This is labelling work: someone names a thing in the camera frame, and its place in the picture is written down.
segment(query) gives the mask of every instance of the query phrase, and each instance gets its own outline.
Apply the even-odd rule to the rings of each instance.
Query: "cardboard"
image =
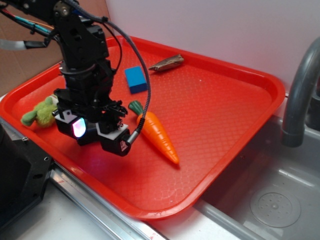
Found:
[[[104,0],[80,0],[79,2],[91,14],[109,17],[108,8]],[[11,6],[8,6],[7,10],[22,18],[43,23],[39,19],[26,15]],[[110,36],[108,31],[104,32],[106,37]],[[43,41],[44,37],[37,33],[31,35],[29,29],[0,14],[0,39],[11,41]],[[55,41],[51,41],[47,48],[22,51],[0,49],[0,97],[61,60],[62,54]]]

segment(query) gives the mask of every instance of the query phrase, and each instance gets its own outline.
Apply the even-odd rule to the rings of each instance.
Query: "blue sponge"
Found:
[[[132,94],[147,90],[147,82],[140,66],[134,66],[124,70]]]

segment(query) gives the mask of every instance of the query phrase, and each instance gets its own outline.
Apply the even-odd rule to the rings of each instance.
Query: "gray faucet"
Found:
[[[320,131],[319,77],[320,37],[310,45],[295,74],[281,127],[283,145],[292,148],[300,146],[304,138],[305,123]]]

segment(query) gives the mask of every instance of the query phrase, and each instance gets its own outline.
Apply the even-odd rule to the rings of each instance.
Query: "purple light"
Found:
[[[86,123],[85,120],[81,117],[72,124],[73,134],[77,138],[82,137],[86,132]]]

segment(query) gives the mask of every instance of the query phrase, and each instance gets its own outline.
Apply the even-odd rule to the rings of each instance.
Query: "screw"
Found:
[[[67,16],[68,14],[69,14],[68,9],[63,8],[63,9],[62,9],[62,15]]]

